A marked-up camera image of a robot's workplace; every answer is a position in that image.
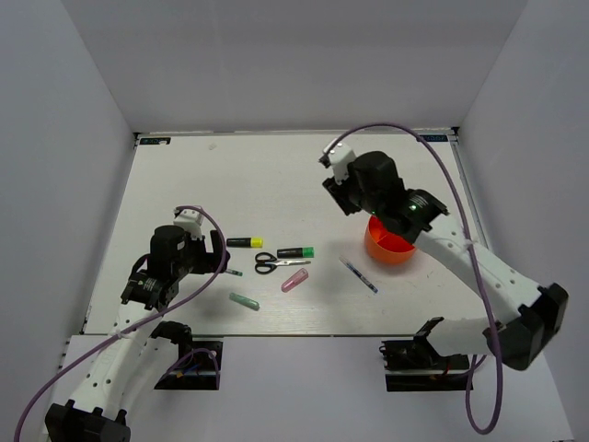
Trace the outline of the yellow highlighter marker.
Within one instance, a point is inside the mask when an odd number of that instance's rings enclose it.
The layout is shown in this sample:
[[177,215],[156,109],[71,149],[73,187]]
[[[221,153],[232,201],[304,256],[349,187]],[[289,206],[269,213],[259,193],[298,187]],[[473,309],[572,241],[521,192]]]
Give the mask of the yellow highlighter marker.
[[246,237],[246,238],[228,238],[226,240],[228,248],[253,248],[260,249],[263,247],[263,238]]

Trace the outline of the orange round organizer container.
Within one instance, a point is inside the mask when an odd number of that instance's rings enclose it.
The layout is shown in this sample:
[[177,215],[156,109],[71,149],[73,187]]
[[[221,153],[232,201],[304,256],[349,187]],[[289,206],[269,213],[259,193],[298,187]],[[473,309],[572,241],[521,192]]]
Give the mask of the orange round organizer container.
[[374,261],[386,265],[407,262],[416,251],[404,238],[386,230],[383,223],[373,215],[364,232],[364,248]]

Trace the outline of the blue pen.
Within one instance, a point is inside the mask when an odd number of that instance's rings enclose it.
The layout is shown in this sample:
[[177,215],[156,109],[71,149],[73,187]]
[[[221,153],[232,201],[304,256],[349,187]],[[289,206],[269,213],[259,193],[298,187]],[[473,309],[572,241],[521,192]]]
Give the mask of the blue pen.
[[340,262],[349,269],[364,285],[366,285],[374,294],[378,293],[378,289],[374,284],[372,284],[367,277],[360,272],[358,268],[356,268],[349,260],[340,256]]

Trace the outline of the green highlighter marker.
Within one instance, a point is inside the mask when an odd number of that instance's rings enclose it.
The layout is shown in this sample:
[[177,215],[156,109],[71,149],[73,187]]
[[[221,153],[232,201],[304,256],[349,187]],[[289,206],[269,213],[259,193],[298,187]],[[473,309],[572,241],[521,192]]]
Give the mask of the green highlighter marker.
[[279,259],[309,259],[315,257],[315,251],[313,247],[278,249],[276,256]]

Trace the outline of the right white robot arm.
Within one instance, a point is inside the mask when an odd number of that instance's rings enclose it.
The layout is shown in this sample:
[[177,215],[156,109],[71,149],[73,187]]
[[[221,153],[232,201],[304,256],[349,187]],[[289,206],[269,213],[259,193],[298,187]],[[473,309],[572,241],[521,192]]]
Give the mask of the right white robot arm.
[[405,187],[391,157],[380,151],[356,156],[337,145],[319,162],[333,172],[323,186],[344,214],[374,216],[386,231],[440,262],[490,308],[490,319],[433,320],[419,331],[415,354],[423,365],[439,366],[452,354],[487,353],[524,371],[560,331],[567,291],[535,282],[469,239],[442,202]]

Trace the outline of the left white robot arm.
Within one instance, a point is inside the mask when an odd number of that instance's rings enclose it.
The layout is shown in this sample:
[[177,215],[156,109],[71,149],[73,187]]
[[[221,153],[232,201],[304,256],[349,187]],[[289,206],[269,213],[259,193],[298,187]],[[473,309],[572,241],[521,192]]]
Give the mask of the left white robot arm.
[[143,390],[194,357],[191,327],[165,318],[179,306],[181,281],[192,274],[213,280],[229,258],[218,229],[207,238],[195,220],[156,228],[130,272],[109,337],[74,361],[92,363],[67,401],[45,414],[51,441],[130,440],[130,410]]

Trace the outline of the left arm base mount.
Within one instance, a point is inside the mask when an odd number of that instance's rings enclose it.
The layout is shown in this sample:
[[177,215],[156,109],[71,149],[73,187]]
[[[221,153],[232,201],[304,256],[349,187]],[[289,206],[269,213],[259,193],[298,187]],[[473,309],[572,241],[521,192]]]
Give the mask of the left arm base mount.
[[192,341],[179,351],[179,361],[155,386],[156,390],[217,391],[220,388],[224,343]]

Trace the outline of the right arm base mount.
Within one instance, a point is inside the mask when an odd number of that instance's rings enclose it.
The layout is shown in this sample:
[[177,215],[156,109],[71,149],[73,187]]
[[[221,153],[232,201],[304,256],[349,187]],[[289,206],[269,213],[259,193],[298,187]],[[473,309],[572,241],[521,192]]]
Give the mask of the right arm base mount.
[[444,320],[428,320],[409,338],[382,341],[387,392],[466,391],[470,361],[466,355],[441,356],[427,341],[433,328]]

